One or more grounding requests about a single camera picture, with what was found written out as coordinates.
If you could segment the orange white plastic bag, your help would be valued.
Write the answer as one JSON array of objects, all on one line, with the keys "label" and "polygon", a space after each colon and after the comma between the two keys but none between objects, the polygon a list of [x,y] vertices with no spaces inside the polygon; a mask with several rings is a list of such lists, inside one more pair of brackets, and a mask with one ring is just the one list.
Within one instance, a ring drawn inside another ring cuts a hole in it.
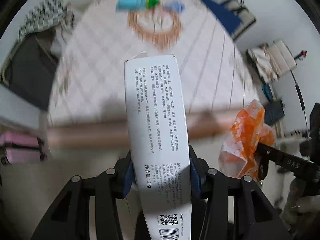
[{"label": "orange white plastic bag", "polygon": [[275,132],[265,124],[265,109],[253,100],[236,115],[235,123],[227,132],[219,155],[219,168],[233,178],[251,176],[261,181],[259,175],[260,157],[255,153],[259,143],[273,146]]}]

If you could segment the white toothpaste box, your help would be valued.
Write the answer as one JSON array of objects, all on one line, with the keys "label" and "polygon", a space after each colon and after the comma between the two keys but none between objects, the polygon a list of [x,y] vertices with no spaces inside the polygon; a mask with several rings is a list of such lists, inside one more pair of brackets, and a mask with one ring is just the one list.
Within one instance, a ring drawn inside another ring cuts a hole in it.
[{"label": "white toothpaste box", "polygon": [[150,237],[190,239],[189,141],[177,59],[128,60],[124,78],[131,158]]}]

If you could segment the blue plastic bag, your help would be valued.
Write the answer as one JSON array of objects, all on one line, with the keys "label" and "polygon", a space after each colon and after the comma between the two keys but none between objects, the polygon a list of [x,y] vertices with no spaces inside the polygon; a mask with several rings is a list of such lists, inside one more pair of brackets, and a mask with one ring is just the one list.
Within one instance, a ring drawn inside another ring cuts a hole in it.
[{"label": "blue plastic bag", "polygon": [[180,14],[180,13],[184,12],[185,5],[180,1],[171,1],[171,2],[165,3],[164,8],[167,11]]}]

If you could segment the blue green rice bag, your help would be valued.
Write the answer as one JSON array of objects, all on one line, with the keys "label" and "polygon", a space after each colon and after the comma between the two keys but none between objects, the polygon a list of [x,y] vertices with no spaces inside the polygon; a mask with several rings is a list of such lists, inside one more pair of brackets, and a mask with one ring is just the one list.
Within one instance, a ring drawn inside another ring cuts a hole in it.
[{"label": "blue green rice bag", "polygon": [[119,0],[116,11],[139,11],[157,7],[160,0]]}]

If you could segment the dark blue patterned box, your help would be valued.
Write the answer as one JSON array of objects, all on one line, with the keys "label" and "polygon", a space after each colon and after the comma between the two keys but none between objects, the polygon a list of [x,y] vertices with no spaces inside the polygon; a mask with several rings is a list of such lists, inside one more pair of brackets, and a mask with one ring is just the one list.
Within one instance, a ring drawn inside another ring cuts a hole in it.
[{"label": "dark blue patterned box", "polygon": [[276,122],[285,116],[284,104],[281,99],[265,104],[265,123],[268,126],[273,126]]}]

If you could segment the pink suitcase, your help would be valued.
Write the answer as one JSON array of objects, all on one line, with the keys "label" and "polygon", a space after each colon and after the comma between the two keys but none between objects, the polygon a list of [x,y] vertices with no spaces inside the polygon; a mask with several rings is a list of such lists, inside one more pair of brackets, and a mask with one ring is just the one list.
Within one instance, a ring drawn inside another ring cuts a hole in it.
[{"label": "pink suitcase", "polygon": [[45,161],[44,142],[33,135],[6,131],[1,134],[1,164],[38,163]]}]

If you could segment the beige folding chair with cloth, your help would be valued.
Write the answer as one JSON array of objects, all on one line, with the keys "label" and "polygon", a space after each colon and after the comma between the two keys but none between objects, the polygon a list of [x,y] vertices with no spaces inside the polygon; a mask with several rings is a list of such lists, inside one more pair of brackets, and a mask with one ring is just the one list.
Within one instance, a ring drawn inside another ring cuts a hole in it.
[{"label": "beige folding chair with cloth", "polygon": [[297,66],[294,56],[281,38],[251,48],[246,54],[253,61],[262,83],[276,82]]}]

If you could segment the black framed folding chair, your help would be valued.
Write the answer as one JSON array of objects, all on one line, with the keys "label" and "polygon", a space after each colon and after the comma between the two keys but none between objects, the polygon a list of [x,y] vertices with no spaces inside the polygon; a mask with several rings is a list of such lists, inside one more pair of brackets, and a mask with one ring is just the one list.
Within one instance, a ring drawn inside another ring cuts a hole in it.
[{"label": "black framed folding chair", "polygon": [[237,41],[245,31],[257,22],[256,17],[249,11],[248,7],[245,6],[244,0],[225,0],[221,2],[221,5],[241,20],[241,23],[231,34],[233,41]]}]

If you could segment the dark grey suitcase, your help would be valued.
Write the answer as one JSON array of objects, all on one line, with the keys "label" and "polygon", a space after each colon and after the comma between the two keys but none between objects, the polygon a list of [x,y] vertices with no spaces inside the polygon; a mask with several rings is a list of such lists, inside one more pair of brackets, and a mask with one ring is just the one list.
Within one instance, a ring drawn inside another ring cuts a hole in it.
[{"label": "dark grey suitcase", "polygon": [[47,111],[58,59],[50,35],[31,34],[17,45],[1,70],[1,84],[23,100]]}]

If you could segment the checkered black white cloth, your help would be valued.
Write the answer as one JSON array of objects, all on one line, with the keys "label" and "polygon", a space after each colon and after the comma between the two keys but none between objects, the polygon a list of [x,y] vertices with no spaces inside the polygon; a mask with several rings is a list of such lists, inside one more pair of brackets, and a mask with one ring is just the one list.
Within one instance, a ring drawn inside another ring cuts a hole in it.
[{"label": "checkered black white cloth", "polygon": [[75,14],[70,6],[60,0],[44,0],[29,11],[18,29],[17,42],[28,35],[40,33],[61,24],[67,29],[75,27]]}]

